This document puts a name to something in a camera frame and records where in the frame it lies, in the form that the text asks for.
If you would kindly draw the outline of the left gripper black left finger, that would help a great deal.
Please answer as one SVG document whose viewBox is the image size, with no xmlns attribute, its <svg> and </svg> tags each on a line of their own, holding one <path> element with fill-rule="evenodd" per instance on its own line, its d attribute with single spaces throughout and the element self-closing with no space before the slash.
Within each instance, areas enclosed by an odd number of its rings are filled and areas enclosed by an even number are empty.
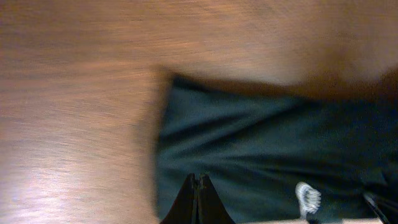
<svg viewBox="0 0 398 224">
<path fill-rule="evenodd" d="M 188 174 L 168 214 L 160 224 L 196 224 L 198 221 L 198 181 Z"/>
</svg>

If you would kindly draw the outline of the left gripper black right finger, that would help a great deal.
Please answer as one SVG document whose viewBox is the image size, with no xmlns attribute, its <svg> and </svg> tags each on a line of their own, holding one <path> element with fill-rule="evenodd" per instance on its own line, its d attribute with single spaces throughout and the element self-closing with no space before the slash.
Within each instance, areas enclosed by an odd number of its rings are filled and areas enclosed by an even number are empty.
<svg viewBox="0 0 398 224">
<path fill-rule="evenodd" d="M 226 211 L 210 177 L 200 175 L 198 186 L 199 224 L 235 224 Z"/>
</svg>

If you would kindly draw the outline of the dark green cloth garment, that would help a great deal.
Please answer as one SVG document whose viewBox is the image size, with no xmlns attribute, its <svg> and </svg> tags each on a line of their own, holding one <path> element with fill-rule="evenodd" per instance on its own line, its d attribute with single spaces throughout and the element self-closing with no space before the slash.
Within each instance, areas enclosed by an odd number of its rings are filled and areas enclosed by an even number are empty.
<svg viewBox="0 0 398 224">
<path fill-rule="evenodd" d="M 164 218 L 188 174 L 210 176 L 238 223 L 375 218 L 397 201 L 397 106 L 246 97 L 171 85 L 155 151 Z"/>
</svg>

